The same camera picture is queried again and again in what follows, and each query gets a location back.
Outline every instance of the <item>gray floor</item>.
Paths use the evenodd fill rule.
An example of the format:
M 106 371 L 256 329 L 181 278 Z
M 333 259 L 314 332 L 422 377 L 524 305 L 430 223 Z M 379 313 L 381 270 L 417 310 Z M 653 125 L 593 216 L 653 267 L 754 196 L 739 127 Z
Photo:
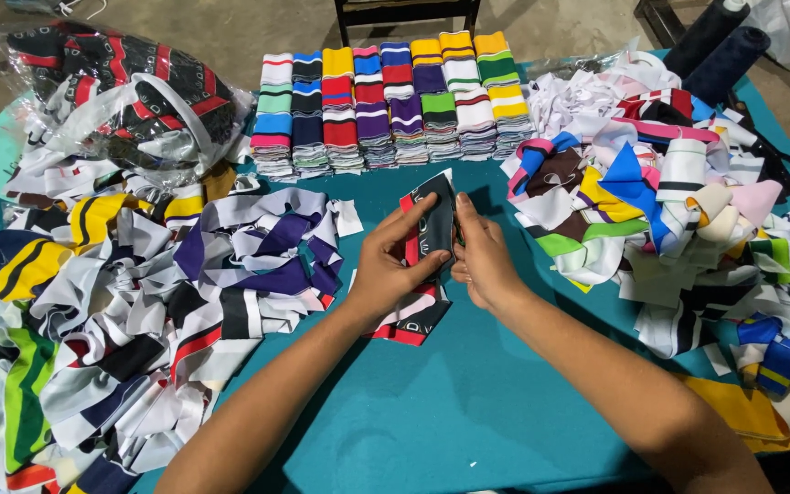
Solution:
M 483 0 L 478 33 L 502 30 L 518 61 L 591 54 L 620 48 L 641 36 L 639 47 L 654 46 L 633 18 L 636 0 Z M 674 0 L 683 21 L 702 10 L 702 0 Z M 101 4 L 82 0 L 74 16 L 84 18 Z M 0 0 L 0 23 L 26 20 Z M 146 36 L 187 51 L 233 84 L 258 85 L 265 53 L 340 47 L 332 0 L 109 0 L 95 22 Z M 350 29 L 354 46 L 382 40 L 410 40 L 461 28 L 462 18 Z M 790 137 L 790 73 L 767 61 L 750 72 L 767 104 Z M 0 111 L 13 99 L 0 82 Z

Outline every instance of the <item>teal table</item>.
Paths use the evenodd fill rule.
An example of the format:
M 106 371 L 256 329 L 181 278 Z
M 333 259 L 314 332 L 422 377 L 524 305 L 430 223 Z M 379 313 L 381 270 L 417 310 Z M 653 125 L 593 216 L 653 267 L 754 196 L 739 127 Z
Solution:
M 748 79 L 737 94 L 759 131 L 790 153 L 790 142 Z M 404 193 L 452 167 L 455 188 L 502 225 L 517 270 L 538 295 L 669 370 L 718 379 L 703 352 L 668 361 L 654 358 L 632 330 L 639 304 L 618 299 L 614 283 L 584 294 L 552 272 L 551 259 L 514 219 L 516 209 L 505 200 L 507 180 L 498 165 L 437 163 L 317 178 L 298 186 L 355 199 L 367 232 Z M 788 210 L 790 200 L 775 208 L 780 215 Z M 362 238 L 341 241 L 344 286 L 357 266 Z M 407 494 L 532 486 L 536 492 L 553 492 L 649 475 L 562 376 L 477 309 L 463 285 L 448 275 L 444 280 L 454 304 L 423 346 L 359 341 L 309 403 L 253 491 Z M 337 296 L 345 293 L 341 288 Z M 323 316 L 311 315 L 294 334 L 269 335 L 222 396 L 227 398 Z M 728 357 L 733 327 L 717 328 Z M 605 362 L 596 370 L 606 372 Z M 721 380 L 736 383 L 737 377 Z M 247 417 L 252 414 L 246 410 Z M 131 492 L 150 493 L 161 471 L 142 476 Z

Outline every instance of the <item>black fabric roll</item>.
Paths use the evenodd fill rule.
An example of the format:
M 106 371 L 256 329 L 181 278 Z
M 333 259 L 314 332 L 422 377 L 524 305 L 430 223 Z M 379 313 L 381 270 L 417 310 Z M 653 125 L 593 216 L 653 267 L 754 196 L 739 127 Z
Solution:
M 682 79 L 699 66 L 718 45 L 749 17 L 750 7 L 743 5 L 740 11 L 724 8 L 724 0 L 715 0 L 691 24 L 675 47 L 664 56 L 664 65 Z
M 715 107 L 769 48 L 766 32 L 756 27 L 738 27 L 687 77 L 682 88 Z

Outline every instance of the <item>wooden chair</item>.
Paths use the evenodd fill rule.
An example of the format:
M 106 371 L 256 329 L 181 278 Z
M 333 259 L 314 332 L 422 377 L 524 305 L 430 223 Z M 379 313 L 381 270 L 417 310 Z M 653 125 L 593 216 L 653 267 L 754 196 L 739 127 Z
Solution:
M 337 23 L 340 25 L 341 39 L 349 46 L 350 26 L 368 24 L 392 24 L 412 20 L 429 20 L 445 17 L 465 17 L 465 26 L 474 38 L 474 24 L 480 0 L 370 0 L 350 2 L 335 0 Z

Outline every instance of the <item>chair leg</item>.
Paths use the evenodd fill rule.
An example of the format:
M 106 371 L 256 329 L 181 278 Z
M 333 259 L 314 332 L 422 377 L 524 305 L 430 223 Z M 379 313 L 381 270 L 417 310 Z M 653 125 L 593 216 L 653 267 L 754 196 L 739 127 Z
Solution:
M 343 4 L 346 0 L 335 0 L 335 9 L 337 11 L 337 26 L 341 31 L 341 43 L 343 47 L 349 46 L 349 32 L 346 29 L 346 20 L 343 18 Z
M 477 11 L 479 10 L 480 0 L 472 0 L 465 15 L 465 26 L 463 27 L 471 35 L 471 39 L 474 39 L 474 25 L 477 22 Z

